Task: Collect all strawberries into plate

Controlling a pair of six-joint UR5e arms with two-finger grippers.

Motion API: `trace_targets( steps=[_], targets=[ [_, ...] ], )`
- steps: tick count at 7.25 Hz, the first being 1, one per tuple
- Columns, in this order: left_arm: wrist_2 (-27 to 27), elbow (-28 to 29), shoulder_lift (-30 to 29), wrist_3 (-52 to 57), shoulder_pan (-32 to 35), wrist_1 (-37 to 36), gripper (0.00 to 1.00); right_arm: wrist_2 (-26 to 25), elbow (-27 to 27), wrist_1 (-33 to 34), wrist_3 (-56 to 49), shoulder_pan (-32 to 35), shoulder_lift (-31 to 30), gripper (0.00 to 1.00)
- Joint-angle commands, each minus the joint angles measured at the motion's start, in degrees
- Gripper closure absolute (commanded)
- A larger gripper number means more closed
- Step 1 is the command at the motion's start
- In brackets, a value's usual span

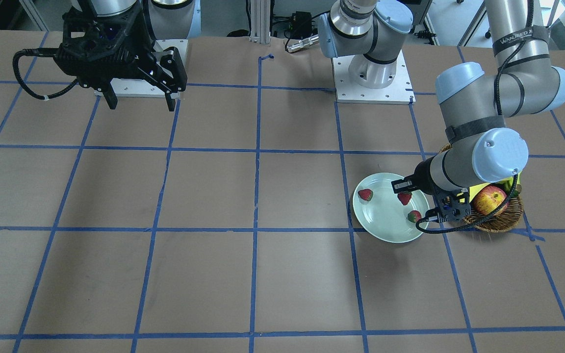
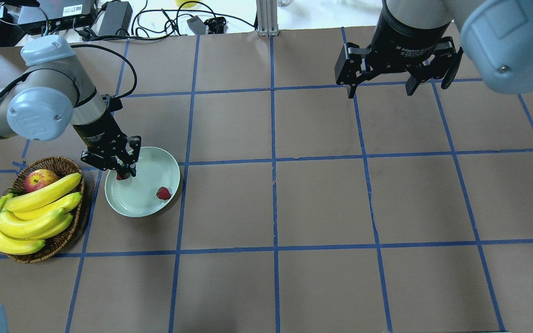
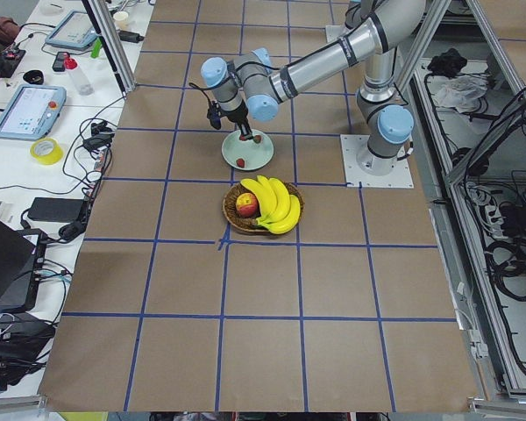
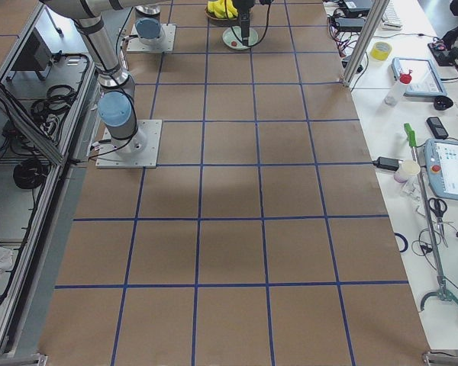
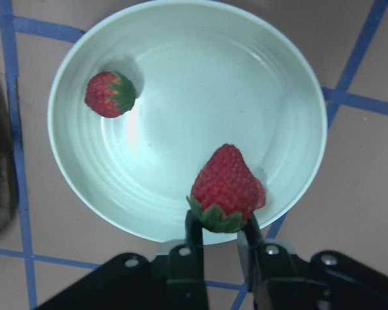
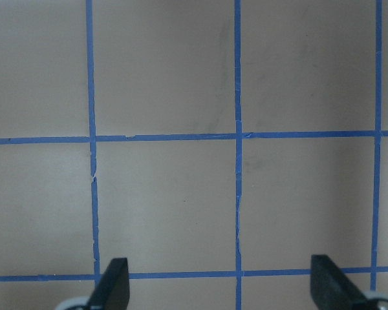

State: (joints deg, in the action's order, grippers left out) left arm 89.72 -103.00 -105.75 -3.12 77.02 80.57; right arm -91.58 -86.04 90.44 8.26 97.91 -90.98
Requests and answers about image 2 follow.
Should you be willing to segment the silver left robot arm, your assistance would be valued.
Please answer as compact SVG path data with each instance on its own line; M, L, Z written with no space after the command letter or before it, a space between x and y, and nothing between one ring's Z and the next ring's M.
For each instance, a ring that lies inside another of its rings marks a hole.
M121 96L98 92L76 48L58 35L21 48L27 70L0 89L0 140L53 141L72 126L86 145L83 162L120 180L135 177L141 137L120 129L112 112L121 110Z

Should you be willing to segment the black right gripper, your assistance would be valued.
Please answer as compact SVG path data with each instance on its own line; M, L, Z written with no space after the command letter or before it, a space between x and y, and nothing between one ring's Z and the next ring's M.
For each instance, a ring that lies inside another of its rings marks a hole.
M409 73L405 84L412 96L428 80L452 84L463 49L446 30L453 20L446 5L383 5L372 42L361 48L347 42L335 64L335 81L353 99L358 85L381 74Z

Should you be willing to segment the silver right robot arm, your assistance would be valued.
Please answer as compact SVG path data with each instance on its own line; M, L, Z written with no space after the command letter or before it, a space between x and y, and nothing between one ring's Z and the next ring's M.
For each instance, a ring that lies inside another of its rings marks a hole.
M409 73L409 96L431 79L447 89L463 55L491 90L533 92L533 0L384 0L372 42L343 46L335 81L350 99L381 74Z

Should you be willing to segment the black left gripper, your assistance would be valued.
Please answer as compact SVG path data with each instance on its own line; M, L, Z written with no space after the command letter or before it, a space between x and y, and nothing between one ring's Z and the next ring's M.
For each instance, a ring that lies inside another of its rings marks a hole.
M97 120L82 124L81 139L87 147L81 154L83 162L102 171L136 176L141 136L123 133L111 112L105 111Z

